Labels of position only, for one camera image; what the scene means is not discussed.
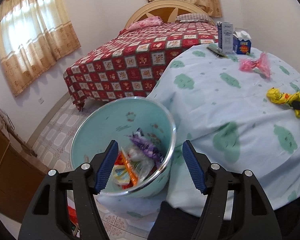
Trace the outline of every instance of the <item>trash can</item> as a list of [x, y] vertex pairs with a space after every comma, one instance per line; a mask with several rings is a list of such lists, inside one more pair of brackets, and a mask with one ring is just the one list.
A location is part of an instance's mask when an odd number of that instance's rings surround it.
[[150, 197], [159, 193], [168, 182], [176, 129], [169, 111], [160, 103], [142, 97], [122, 98], [93, 112], [79, 127], [71, 145], [70, 161], [73, 169], [104, 152], [111, 140], [121, 147], [131, 144], [127, 135], [141, 128], [165, 156], [161, 166], [137, 186], [122, 189], [110, 176], [100, 196]]

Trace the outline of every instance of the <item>bed headboard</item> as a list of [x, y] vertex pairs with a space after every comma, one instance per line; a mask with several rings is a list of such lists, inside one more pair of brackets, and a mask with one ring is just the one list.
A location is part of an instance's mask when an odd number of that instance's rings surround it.
[[177, 16], [187, 13], [207, 14], [199, 7], [182, 0], [158, 0], [150, 2], [138, 9], [128, 20], [125, 28], [132, 23], [160, 16], [165, 23], [175, 22]]

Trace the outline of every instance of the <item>pillow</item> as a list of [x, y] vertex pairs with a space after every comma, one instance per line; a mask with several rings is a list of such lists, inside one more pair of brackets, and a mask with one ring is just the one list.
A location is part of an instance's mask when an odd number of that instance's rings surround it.
[[208, 23], [213, 24], [212, 19], [207, 14], [187, 13], [187, 14], [179, 15], [176, 18], [176, 21], [182, 21], [182, 20], [207, 20]]
[[202, 20], [202, 19], [197, 19], [197, 20], [181, 20], [179, 23], [209, 23], [208, 20]]
[[155, 17], [144, 19], [139, 22], [132, 23], [127, 28], [127, 30], [131, 32], [131, 31], [135, 31], [135, 30], [142, 29], [145, 27], [160, 26], [162, 24], [163, 24], [162, 19], [159, 16], [155, 16]]

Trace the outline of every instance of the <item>bed leg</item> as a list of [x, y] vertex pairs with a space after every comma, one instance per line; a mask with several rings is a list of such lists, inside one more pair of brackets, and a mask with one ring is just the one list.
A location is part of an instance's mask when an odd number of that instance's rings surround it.
[[75, 104], [75, 106], [77, 107], [79, 112], [82, 112], [83, 107], [84, 107], [84, 103], [77, 103], [77, 104]]

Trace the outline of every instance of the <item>white wall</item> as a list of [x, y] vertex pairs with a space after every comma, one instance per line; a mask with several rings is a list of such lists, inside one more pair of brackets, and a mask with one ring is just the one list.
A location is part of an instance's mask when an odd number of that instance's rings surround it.
[[297, 0], [240, 0], [252, 46], [283, 59], [300, 73], [300, 4]]
[[[0, 107], [10, 116], [16, 132], [25, 141], [67, 92], [63, 72], [88, 52], [116, 37], [133, 12], [145, 0], [64, 0], [71, 22], [82, 45], [71, 55], [59, 60], [18, 97], [10, 92], [0, 64]], [[45, 100], [42, 105], [38, 99]]]
[[238, 28], [243, 28], [244, 23], [240, 0], [220, 0], [220, 3], [223, 17], [214, 17], [214, 21], [230, 22]]

